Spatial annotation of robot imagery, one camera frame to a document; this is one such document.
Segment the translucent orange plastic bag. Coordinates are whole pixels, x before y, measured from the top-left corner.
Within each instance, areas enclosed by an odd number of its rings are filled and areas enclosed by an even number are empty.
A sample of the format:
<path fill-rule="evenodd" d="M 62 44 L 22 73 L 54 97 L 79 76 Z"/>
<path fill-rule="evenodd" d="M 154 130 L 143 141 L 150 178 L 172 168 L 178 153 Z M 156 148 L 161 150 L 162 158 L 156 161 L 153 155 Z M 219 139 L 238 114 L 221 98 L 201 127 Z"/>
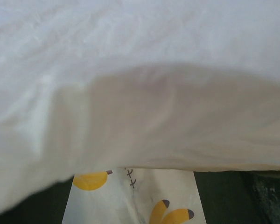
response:
<path fill-rule="evenodd" d="M 280 171 L 280 0 L 0 0 L 0 213 L 123 167 Z"/>

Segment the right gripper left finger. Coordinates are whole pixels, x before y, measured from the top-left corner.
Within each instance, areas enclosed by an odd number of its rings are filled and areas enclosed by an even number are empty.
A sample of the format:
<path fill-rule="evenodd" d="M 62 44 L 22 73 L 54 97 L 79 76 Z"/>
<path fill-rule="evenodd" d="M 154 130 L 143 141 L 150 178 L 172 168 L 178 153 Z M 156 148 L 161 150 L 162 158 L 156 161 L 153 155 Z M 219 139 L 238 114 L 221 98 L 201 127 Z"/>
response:
<path fill-rule="evenodd" d="M 60 224 L 73 178 L 56 183 L 0 213 L 0 224 Z"/>

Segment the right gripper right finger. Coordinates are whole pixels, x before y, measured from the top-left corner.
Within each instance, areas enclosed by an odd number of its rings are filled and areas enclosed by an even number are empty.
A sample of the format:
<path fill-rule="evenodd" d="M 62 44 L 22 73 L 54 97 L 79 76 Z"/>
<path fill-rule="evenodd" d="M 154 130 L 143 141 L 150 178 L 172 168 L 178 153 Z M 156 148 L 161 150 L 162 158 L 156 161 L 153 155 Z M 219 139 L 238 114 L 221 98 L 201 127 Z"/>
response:
<path fill-rule="evenodd" d="M 195 172 L 208 224 L 280 224 L 280 171 Z"/>

